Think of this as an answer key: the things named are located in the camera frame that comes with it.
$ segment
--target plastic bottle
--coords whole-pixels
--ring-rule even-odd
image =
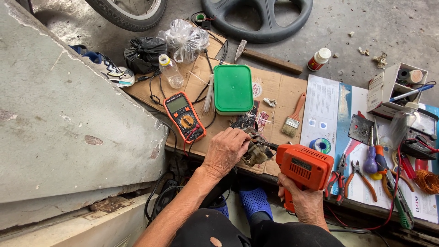
[[[161,54],[158,57],[160,71],[168,79],[169,85],[177,89],[183,86],[183,76],[178,70],[177,63],[170,59],[166,54]]]
[[[312,71],[319,70],[321,67],[323,67],[323,64],[328,62],[331,55],[331,51],[328,48],[321,48],[308,61],[308,68]]]
[[[395,113],[384,137],[381,138],[381,144],[390,149],[397,150],[399,144],[405,137],[407,131],[416,121],[414,112],[419,108],[415,102],[409,102],[404,106],[404,110]]]

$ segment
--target hammer head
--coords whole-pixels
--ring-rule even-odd
[[[242,52],[244,51],[245,45],[247,44],[246,40],[241,40],[241,43],[238,46],[238,49],[236,50],[236,56],[235,56],[235,62],[238,60],[239,57],[241,57]]]

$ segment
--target red pliers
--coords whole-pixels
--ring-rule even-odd
[[[331,173],[331,179],[329,179],[328,185],[326,186],[325,190],[325,197],[326,200],[331,199],[331,190],[332,186],[334,185],[335,181],[338,180],[338,196],[337,196],[337,205],[341,205],[344,198],[345,198],[345,176],[343,176],[346,168],[346,154],[343,153],[342,157],[340,158],[340,162],[338,163],[338,166],[335,171],[332,171]]]

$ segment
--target person's hand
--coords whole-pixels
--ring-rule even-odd
[[[222,179],[248,149],[250,136],[240,129],[227,128],[214,136],[207,148],[204,167],[213,179]]]
[[[311,189],[302,191],[297,188],[297,185],[292,179],[282,173],[279,173],[277,178],[279,179],[277,181],[279,185],[277,195],[281,198],[281,201],[283,201],[285,200],[284,188],[291,193],[294,211],[297,218],[299,218],[299,222],[317,225],[329,231],[323,215],[323,191],[314,191]]]

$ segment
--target hammer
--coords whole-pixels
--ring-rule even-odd
[[[285,69],[289,72],[293,72],[294,74],[300,75],[303,71],[303,67],[299,65],[295,65],[292,63],[289,63],[285,60],[281,60],[278,58],[270,57],[267,54],[262,54],[257,51],[247,50],[245,48],[245,45],[247,44],[246,40],[241,40],[241,43],[238,46],[238,49],[236,50],[236,56],[235,56],[235,63],[238,60],[238,58],[241,57],[242,54],[254,58],[256,60],[271,64],[275,67],[278,67],[280,69]]]

